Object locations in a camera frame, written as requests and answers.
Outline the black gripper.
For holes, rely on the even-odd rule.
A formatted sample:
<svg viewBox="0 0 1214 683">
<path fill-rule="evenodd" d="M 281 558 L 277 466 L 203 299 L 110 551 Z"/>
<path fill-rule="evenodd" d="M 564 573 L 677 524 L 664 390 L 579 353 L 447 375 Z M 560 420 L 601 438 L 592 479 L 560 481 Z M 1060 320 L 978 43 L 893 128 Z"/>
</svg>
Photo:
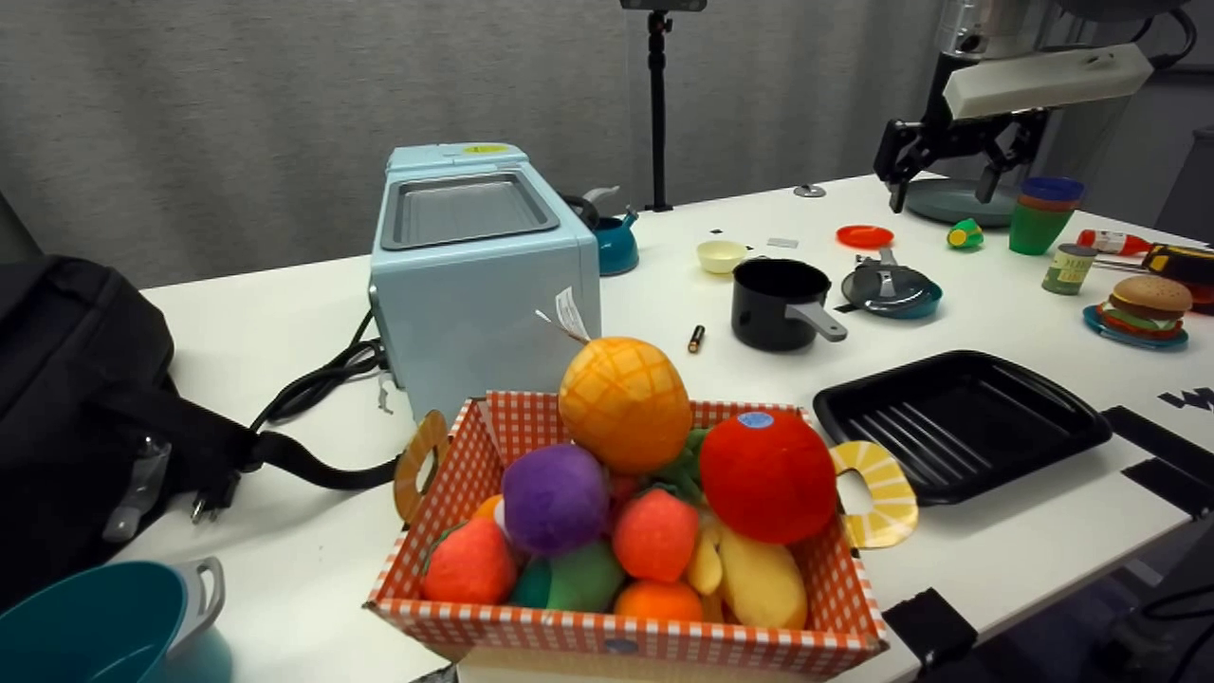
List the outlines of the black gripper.
<svg viewBox="0 0 1214 683">
<path fill-rule="evenodd" d="M 923 172 L 941 161 L 982 161 L 975 181 L 975 203 L 988 205 L 997 181 L 1012 169 L 1030 169 L 1049 133 L 1049 109 L 1030 116 L 990 116 L 990 117 L 958 117 L 945 102 L 945 85 L 954 73 L 973 70 L 973 59 L 941 55 L 935 64 L 925 109 L 920 117 L 893 117 L 880 133 L 872 172 L 889 191 L 889 208 L 904 213 L 911 185 Z"/>
</svg>

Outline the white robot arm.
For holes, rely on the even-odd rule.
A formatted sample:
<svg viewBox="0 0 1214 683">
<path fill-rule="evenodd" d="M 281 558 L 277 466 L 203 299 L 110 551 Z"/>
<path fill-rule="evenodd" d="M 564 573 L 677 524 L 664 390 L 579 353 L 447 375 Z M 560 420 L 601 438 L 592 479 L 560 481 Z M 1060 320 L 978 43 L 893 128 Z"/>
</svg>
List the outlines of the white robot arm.
<svg viewBox="0 0 1214 683">
<path fill-rule="evenodd" d="M 1197 0 L 950 0 L 920 117 L 893 117 L 872 174 L 897 213 L 941 161 L 975 161 L 988 205 L 1036 165 L 1051 116 L 1138 97 L 1197 45 Z"/>
</svg>

